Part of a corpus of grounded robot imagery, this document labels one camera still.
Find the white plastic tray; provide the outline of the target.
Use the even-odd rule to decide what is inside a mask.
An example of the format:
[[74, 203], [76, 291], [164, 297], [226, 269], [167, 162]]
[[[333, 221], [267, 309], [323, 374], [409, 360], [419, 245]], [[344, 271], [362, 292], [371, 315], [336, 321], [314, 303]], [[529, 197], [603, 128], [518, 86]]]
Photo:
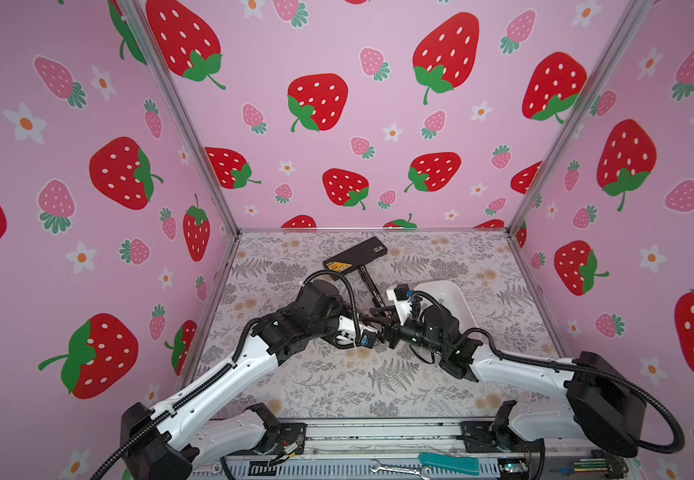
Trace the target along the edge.
[[462, 290], [452, 281], [424, 282], [418, 284], [415, 289], [430, 294], [438, 303], [446, 307], [452, 316], [459, 321], [461, 332], [478, 326]]

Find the teal handled tool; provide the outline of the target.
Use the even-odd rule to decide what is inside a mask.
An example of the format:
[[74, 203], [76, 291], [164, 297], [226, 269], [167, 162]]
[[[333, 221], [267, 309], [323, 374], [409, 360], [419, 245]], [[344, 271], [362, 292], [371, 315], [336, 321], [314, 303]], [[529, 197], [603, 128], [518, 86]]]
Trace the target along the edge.
[[453, 457], [424, 452], [418, 456], [418, 460], [422, 465], [431, 468], [438, 468], [470, 476], [479, 476], [481, 474], [480, 462], [477, 458]]

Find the silver wrench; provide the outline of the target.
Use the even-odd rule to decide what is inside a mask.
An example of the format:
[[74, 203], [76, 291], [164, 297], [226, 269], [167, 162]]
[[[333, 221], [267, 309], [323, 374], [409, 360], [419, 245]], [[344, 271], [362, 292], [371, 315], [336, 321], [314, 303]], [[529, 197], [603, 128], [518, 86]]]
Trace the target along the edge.
[[431, 468], [428, 466], [421, 466], [418, 468], [398, 466], [398, 465], [385, 465], [379, 460], [372, 460], [369, 465], [369, 469], [372, 473], [393, 473], [402, 475], [412, 475], [417, 476], [422, 480], [431, 479]]

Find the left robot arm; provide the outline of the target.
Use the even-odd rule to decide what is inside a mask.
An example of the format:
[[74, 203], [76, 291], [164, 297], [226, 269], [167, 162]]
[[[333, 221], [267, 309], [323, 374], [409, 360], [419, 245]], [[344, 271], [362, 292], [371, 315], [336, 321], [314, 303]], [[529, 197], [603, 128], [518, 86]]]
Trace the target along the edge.
[[247, 323], [235, 351], [198, 380], [151, 408], [130, 407], [110, 460], [122, 460], [131, 479], [187, 479], [237, 452], [268, 454], [280, 441], [280, 422], [268, 407], [255, 404], [220, 421], [214, 415], [314, 340], [350, 349], [371, 348], [378, 338], [334, 285], [313, 280], [292, 303]]

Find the black stapler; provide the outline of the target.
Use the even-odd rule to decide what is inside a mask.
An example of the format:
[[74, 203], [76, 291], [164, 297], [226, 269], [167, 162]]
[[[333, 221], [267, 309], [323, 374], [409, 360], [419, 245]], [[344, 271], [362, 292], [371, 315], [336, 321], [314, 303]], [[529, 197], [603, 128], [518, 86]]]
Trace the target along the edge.
[[338, 272], [342, 275], [357, 271], [372, 296], [374, 306], [377, 308], [385, 307], [386, 304], [367, 266], [387, 253], [387, 247], [376, 236], [373, 236], [324, 260], [323, 266], [329, 271]]

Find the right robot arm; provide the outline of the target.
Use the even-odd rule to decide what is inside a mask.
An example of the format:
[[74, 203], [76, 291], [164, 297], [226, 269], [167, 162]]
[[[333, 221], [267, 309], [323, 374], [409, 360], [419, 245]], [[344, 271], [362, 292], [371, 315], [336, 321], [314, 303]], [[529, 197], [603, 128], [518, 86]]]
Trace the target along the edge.
[[404, 285], [387, 295], [388, 304], [372, 312], [388, 318], [382, 338], [390, 347], [405, 342], [427, 350], [456, 379], [546, 396], [536, 406], [505, 402], [491, 425], [495, 443], [507, 448], [518, 441], [574, 438], [625, 458], [639, 453], [647, 395], [599, 355], [553, 360], [507, 352], [486, 330], [462, 329], [459, 309], [450, 299], [437, 300]]

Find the green circuit board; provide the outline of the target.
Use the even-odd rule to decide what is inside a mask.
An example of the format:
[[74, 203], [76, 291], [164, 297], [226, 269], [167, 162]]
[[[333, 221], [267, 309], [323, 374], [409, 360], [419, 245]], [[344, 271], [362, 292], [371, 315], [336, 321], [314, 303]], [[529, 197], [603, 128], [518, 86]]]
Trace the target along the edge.
[[522, 460], [499, 459], [498, 467], [501, 480], [530, 479], [530, 466]]

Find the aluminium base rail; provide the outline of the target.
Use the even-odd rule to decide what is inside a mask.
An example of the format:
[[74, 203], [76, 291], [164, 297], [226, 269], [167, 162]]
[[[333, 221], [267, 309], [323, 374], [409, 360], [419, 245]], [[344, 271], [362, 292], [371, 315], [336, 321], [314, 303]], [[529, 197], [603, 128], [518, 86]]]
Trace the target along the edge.
[[[530, 479], [603, 479], [567, 477], [552, 469], [569, 467], [601, 450], [584, 440], [544, 440], [500, 448], [488, 442], [489, 421], [476, 419], [284, 419], [278, 447], [268, 454], [237, 452], [224, 465], [193, 471], [187, 479], [420, 479], [374, 474], [370, 462], [418, 468], [421, 453], [477, 458], [481, 474], [470, 476], [431, 468], [431, 479], [500, 479], [499, 459], [522, 460]], [[637, 460], [627, 460], [624, 479], [643, 479]]]

